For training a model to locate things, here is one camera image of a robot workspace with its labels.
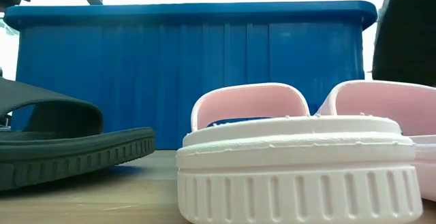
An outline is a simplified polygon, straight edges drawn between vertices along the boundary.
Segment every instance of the blue plastic container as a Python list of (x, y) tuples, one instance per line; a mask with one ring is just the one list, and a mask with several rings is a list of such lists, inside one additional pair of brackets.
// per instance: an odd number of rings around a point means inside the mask
[[(149, 126), (176, 149), (197, 98), (223, 86), (283, 82), (316, 111), (330, 89), (363, 79), (364, 1), (11, 7), (16, 79), (97, 104), (105, 130)], [(14, 114), (14, 129), (27, 120)]]

